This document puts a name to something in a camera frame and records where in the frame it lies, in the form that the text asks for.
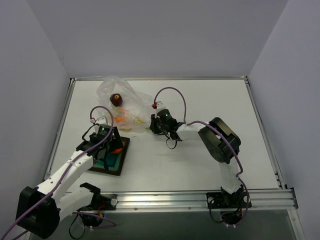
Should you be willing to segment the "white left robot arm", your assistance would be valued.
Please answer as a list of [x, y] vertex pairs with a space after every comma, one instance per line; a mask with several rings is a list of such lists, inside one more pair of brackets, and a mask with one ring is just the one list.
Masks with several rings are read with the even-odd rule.
[[71, 214], [84, 218], [86, 226], [97, 227], [103, 217], [92, 211], [115, 210], [116, 195], [102, 196], [101, 190], [90, 183], [82, 183], [76, 191], [66, 193], [84, 172], [98, 161], [105, 162], [108, 154], [123, 147], [116, 127], [106, 124], [96, 127], [89, 140], [84, 140], [52, 176], [34, 188], [27, 186], [22, 190], [16, 212], [18, 226], [46, 239]]

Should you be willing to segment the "orange fake fruit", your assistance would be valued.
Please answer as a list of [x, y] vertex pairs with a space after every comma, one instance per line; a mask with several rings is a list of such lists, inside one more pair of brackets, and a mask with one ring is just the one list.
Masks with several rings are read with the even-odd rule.
[[125, 108], [115, 107], [113, 109], [113, 118], [117, 124], [127, 124], [128, 123], [128, 114]]
[[113, 137], [110, 143], [110, 151], [112, 154], [119, 154], [124, 148], [121, 137]]

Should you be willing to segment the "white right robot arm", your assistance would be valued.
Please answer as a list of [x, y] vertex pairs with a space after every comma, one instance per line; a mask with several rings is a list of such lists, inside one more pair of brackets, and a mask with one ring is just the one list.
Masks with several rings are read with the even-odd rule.
[[202, 141], [212, 158], [219, 163], [223, 203], [232, 207], [240, 201], [238, 190], [243, 187], [239, 179], [243, 167], [238, 157], [241, 140], [221, 118], [183, 123], [164, 108], [152, 114], [150, 119], [150, 129], [156, 135], [165, 135], [175, 142]]

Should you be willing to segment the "dark red fake apple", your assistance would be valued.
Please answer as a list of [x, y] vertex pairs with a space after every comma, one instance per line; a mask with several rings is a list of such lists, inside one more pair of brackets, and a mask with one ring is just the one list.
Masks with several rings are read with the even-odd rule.
[[121, 107], [123, 105], [123, 98], [119, 93], [114, 93], [109, 98], [114, 107]]

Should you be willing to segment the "printed clear plastic bag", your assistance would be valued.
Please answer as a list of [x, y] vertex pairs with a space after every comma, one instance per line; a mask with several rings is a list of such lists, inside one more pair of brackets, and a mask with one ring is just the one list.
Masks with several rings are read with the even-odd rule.
[[110, 102], [112, 94], [120, 94], [123, 99], [121, 108], [127, 112], [128, 122], [114, 125], [122, 131], [141, 133], [147, 130], [151, 124], [152, 104], [154, 98], [146, 93], [135, 91], [127, 80], [118, 76], [108, 76], [97, 88], [97, 102], [108, 108], [112, 115], [114, 107]]

